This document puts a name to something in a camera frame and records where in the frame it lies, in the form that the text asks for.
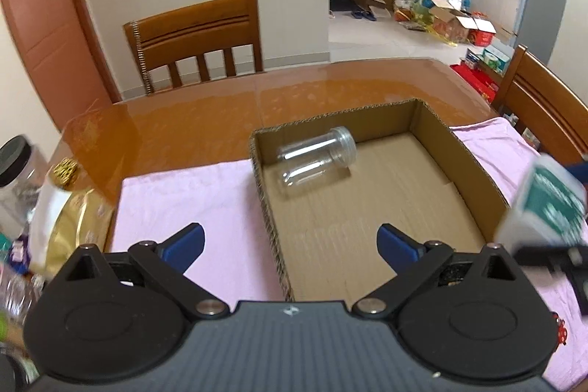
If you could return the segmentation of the white green-label bottle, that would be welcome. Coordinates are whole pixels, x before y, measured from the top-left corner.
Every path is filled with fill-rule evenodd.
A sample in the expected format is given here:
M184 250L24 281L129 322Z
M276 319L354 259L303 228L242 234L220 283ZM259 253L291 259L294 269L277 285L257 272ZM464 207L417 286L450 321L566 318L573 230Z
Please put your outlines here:
M524 174L494 240L510 253L527 246L585 246L586 214L585 186L542 154Z

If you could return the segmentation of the pink table cloth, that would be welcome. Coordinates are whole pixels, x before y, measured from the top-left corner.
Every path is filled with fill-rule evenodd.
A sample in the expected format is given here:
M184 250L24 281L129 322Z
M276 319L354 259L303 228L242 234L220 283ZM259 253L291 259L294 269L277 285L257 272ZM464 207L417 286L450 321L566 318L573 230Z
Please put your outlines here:
M283 186L278 148L337 126L356 161ZM199 223L204 251L187 276L229 305L353 303L392 278L379 226L476 252L535 158L504 118L448 127L417 100L320 115L257 131L246 160L126 178L112 249Z

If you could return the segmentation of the gold foil package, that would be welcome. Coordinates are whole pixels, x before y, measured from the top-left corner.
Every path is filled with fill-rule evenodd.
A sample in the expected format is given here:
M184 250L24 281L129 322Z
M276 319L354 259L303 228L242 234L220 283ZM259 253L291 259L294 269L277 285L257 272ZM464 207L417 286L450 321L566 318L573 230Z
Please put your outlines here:
M30 270L50 280L85 244L105 247L114 207L98 190L76 189L80 164L64 158L48 171L29 226Z

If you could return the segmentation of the brown cardboard box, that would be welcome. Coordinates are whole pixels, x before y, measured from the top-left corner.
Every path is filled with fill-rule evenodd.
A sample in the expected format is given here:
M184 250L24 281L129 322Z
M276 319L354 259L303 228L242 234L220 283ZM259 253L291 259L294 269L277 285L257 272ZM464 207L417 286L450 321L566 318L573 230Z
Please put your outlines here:
M348 179L285 198L277 150L348 128ZM493 240L507 202L456 135L421 100L348 109L253 132L258 196L280 285L290 302L353 303L394 274L376 236L389 223L415 240L474 253Z

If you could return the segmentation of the clear plastic jar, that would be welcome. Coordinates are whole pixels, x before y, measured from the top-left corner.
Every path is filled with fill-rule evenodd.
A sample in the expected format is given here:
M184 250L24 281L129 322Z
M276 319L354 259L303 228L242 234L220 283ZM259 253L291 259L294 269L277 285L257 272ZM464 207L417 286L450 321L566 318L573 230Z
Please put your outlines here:
M277 150L278 191L289 198L348 179L357 155L356 141L343 126L281 146Z

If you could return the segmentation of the wooden chair right side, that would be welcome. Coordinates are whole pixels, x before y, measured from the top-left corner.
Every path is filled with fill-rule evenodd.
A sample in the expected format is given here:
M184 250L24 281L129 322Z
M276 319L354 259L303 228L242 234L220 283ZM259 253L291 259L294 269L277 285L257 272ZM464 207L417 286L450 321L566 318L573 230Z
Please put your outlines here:
M491 107L517 116L515 129L528 129L561 164L587 157L587 105L526 47L516 48Z

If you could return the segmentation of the wooden chair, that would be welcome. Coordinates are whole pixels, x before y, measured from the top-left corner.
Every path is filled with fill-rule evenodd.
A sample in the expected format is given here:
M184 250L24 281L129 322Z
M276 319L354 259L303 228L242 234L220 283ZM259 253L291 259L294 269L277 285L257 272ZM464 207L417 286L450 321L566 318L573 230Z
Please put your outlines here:
M517 116L515 129L528 129L561 164L587 157L587 105L526 47L516 48L491 107Z
M220 52L225 75L237 76L233 50L252 49L255 73L264 71L258 0L210 0L123 25L144 92L155 93L150 73L167 68L172 89L183 87L178 62L196 60L199 80L210 81L205 56Z

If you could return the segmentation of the black-lid clear canister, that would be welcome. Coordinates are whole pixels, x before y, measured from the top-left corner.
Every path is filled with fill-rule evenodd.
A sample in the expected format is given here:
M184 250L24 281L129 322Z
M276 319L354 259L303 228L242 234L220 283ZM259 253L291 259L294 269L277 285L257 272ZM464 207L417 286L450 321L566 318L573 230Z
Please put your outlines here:
M21 236L32 221L48 163L25 135L1 146L1 233L9 240Z

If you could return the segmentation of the open cardboard boxes on floor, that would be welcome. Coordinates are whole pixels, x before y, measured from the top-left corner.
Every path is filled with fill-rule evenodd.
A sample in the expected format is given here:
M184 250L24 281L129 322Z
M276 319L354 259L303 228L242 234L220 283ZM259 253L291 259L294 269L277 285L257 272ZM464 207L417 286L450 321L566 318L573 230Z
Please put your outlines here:
M456 10L445 0L433 0L430 14L433 17L431 29L449 43L487 47L496 35L496 28L489 19Z

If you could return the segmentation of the wooden chair far side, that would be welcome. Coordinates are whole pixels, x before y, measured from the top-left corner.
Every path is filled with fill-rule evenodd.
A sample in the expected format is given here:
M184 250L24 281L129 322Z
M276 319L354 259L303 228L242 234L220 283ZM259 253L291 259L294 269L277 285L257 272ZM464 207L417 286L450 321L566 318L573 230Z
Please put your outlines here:
M233 50L252 49L255 73L264 71L258 0L210 0L123 25L144 92L155 93L150 73L167 68L172 89L183 87L178 62L196 60L199 80L210 81L205 56L220 52L225 75L237 76Z

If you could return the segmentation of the grey refrigerator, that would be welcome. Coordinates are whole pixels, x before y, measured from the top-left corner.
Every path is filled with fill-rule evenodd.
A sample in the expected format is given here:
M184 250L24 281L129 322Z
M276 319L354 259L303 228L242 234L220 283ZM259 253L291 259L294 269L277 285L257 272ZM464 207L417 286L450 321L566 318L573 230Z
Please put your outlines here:
M523 45L541 63L551 58L567 0L519 0L510 45Z

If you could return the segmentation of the brown wooden door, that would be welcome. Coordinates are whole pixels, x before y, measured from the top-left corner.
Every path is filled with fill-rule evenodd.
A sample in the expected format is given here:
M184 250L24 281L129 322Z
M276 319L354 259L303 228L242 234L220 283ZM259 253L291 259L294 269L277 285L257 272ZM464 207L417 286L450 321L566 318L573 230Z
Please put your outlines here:
M1 0L13 41L56 128L121 100L85 0Z

